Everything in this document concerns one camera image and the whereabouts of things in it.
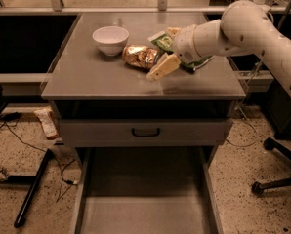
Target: drawer bottom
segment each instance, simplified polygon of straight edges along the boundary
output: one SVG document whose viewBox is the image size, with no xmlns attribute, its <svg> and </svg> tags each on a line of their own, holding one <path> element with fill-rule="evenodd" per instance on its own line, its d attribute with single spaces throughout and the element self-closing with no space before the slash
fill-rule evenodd
<svg viewBox="0 0 291 234">
<path fill-rule="evenodd" d="M 201 148 L 87 154 L 72 233 L 222 233 Z"/>
</svg>

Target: drawer handle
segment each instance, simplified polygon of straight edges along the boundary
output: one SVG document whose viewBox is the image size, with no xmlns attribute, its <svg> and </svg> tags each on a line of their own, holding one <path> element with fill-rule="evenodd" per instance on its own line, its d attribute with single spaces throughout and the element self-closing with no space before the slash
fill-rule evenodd
<svg viewBox="0 0 291 234">
<path fill-rule="evenodd" d="M 132 128 L 134 137 L 157 137 L 160 134 L 160 129 L 135 129 Z"/>
</svg>

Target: gray tabletop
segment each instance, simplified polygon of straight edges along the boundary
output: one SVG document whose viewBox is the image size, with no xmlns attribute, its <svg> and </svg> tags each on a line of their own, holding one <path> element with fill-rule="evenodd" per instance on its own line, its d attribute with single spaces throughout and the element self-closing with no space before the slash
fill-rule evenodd
<svg viewBox="0 0 291 234">
<path fill-rule="evenodd" d="M 178 69 L 150 82 L 145 72 L 126 64 L 120 55 L 106 56 L 92 40 L 92 33 L 99 27 L 119 25 L 129 31 L 129 45 L 154 47 L 147 38 L 167 26 L 204 22 L 202 13 L 83 13 L 42 97 L 49 100 L 244 98 L 226 58 L 215 57 L 194 74 Z"/>
</svg>

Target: white bowl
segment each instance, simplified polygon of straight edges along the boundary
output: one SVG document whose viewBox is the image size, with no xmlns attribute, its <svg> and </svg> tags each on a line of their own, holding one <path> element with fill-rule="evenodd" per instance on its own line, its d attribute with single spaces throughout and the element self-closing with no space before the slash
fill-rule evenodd
<svg viewBox="0 0 291 234">
<path fill-rule="evenodd" d="M 108 56 L 120 54 L 127 45 L 129 32 L 118 26 L 101 27 L 93 33 L 99 50 Z"/>
</svg>

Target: speckled floor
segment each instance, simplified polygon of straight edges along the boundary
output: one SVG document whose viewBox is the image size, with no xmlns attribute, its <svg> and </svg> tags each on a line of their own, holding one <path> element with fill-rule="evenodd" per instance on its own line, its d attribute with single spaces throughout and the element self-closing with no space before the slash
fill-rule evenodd
<svg viewBox="0 0 291 234">
<path fill-rule="evenodd" d="M 8 112 L 15 110 L 21 111 L 7 108 Z M 291 187 L 266 191 L 261 197 L 253 195 L 250 189 L 256 179 L 264 182 L 291 176 L 291 163 L 276 151 L 264 150 L 263 141 L 272 137 L 273 130 L 259 108 L 250 108 L 247 116 L 250 119 L 246 122 L 234 119 L 229 143 L 219 148 L 209 170 L 224 233 L 291 233 Z M 31 113 L 24 113 L 16 125 L 10 123 L 10 126 L 14 126 L 11 129 L 26 143 L 42 149 L 52 145 L 45 140 L 37 118 Z M 291 141 L 281 143 L 291 148 Z M 62 150 L 51 149 L 62 167 L 72 161 L 68 149 L 66 156 L 62 156 Z M 21 143 L 8 128 L 0 130 L 0 163 L 10 173 L 33 175 L 42 157 L 43 153 Z M 76 162 L 66 168 L 64 178 L 80 178 Z M 68 233 L 77 186 L 72 186 L 56 202 L 60 184 L 58 164 L 51 160 L 26 224 L 19 229 L 13 224 L 27 187 L 0 188 L 0 234 Z"/>
</svg>

